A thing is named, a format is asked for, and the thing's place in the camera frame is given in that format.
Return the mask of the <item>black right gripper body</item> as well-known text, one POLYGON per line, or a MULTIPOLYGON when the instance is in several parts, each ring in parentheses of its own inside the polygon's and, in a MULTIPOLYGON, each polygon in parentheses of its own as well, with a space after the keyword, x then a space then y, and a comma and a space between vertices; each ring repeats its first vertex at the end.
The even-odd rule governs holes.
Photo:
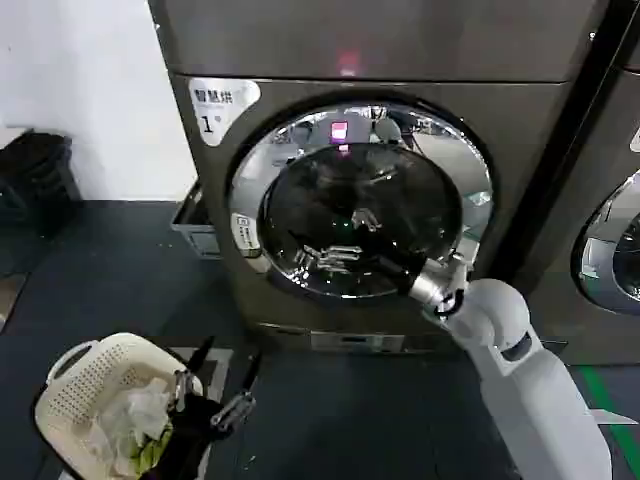
POLYGON ((408 294, 419 274, 419 260, 397 253, 378 253, 372 268, 388 278, 400 294, 408 294))

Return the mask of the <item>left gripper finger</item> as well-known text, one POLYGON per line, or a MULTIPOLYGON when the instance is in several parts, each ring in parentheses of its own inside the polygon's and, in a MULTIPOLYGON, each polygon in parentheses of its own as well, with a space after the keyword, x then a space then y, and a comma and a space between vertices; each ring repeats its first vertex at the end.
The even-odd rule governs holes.
POLYGON ((258 377, 261 362, 261 352, 250 357, 249 369, 239 392, 211 418, 213 429, 237 429, 251 414, 256 405, 251 389, 258 377))
POLYGON ((175 388, 173 404, 176 411, 183 411, 186 407, 186 396, 193 393, 193 380, 196 373, 205 363, 209 351, 214 344, 215 337, 209 336, 190 356, 183 370, 174 372, 175 388))

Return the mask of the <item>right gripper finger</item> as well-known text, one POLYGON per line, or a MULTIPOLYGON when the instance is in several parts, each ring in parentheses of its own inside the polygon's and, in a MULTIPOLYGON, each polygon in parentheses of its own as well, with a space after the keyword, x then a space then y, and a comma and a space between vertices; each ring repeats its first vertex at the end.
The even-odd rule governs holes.
POLYGON ((326 248, 314 249, 304 244, 294 255, 295 260, 302 260, 310 257, 318 260, 334 259, 334 260, 372 260, 377 257, 376 254, 366 252, 359 246, 340 246, 332 245, 326 248))
POLYGON ((381 264, 377 260, 361 257, 313 257, 306 255, 299 261, 299 265, 309 271, 340 274, 364 274, 381 270, 381 264))

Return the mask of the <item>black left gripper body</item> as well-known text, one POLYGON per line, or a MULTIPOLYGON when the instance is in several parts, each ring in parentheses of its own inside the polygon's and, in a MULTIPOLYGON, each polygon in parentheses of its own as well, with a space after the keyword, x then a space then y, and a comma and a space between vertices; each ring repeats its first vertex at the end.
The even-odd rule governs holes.
POLYGON ((206 397, 187 394, 185 408, 173 417, 169 445, 170 479, 195 479, 202 456, 211 442, 211 419, 221 404, 206 397))

